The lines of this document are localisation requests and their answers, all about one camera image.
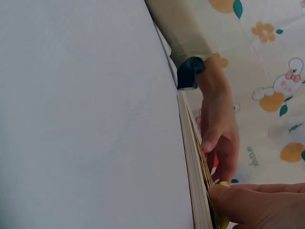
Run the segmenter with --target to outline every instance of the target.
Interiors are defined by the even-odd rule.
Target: wrist
[[[231,96],[230,85],[215,56],[208,58],[204,64],[205,71],[199,73],[196,77],[203,97]]]

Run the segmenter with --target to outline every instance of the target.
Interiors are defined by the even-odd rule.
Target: sleeve
[[[214,54],[189,0],[145,0],[150,14],[172,50],[178,90],[197,88],[203,61]]]

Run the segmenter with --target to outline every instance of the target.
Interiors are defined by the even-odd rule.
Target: white page
[[[0,70],[0,228],[193,228],[144,1],[3,0]]]

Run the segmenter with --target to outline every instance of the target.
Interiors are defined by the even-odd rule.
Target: cartoon print
[[[228,64],[229,64],[228,59],[221,57],[221,55],[219,53],[216,53],[215,57],[216,57],[217,61],[219,62],[219,65],[222,68],[225,68],[228,66]]]
[[[305,15],[305,0],[302,0],[300,2],[300,4],[301,4],[301,8],[302,8],[302,14]]]
[[[291,142],[282,149],[280,158],[288,163],[305,161],[305,146],[299,142]]]
[[[275,34],[274,34],[275,28],[270,23],[262,23],[259,21],[256,24],[256,27],[252,28],[252,33],[259,36],[259,40],[262,43],[266,43],[267,41],[273,42],[275,40]]]
[[[273,86],[260,87],[253,91],[252,98],[259,101],[260,107],[266,112],[279,110],[280,116],[288,111],[287,101],[290,100],[304,82],[301,80],[301,72],[304,67],[303,61],[292,58],[289,61],[289,71],[278,76]]]
[[[239,104],[234,104],[234,111],[235,111],[235,113],[240,111],[240,105]]]
[[[240,0],[209,0],[211,6],[220,13],[235,13],[240,19],[243,14],[243,5]]]
[[[236,184],[236,183],[239,183],[239,181],[238,181],[238,179],[232,179],[232,180],[231,180],[231,183],[232,183],[232,184]]]

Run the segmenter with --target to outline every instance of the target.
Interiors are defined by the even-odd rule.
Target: black watch
[[[196,76],[205,70],[205,64],[199,57],[190,57],[177,69],[177,90],[192,90],[198,87]]]

